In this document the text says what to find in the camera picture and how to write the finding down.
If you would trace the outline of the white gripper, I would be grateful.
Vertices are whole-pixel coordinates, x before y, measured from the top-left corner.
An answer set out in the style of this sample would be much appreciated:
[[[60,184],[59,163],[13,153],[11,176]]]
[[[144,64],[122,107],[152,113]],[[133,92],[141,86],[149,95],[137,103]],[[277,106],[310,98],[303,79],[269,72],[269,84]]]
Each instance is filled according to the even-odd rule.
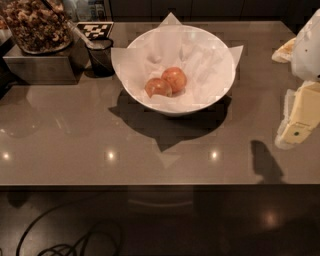
[[[272,60],[291,61],[292,73],[305,81],[296,91],[288,89],[284,98],[284,118],[275,145],[287,150],[303,143],[320,124],[320,83],[312,82],[320,81],[320,9],[296,39],[290,39],[273,53]]]

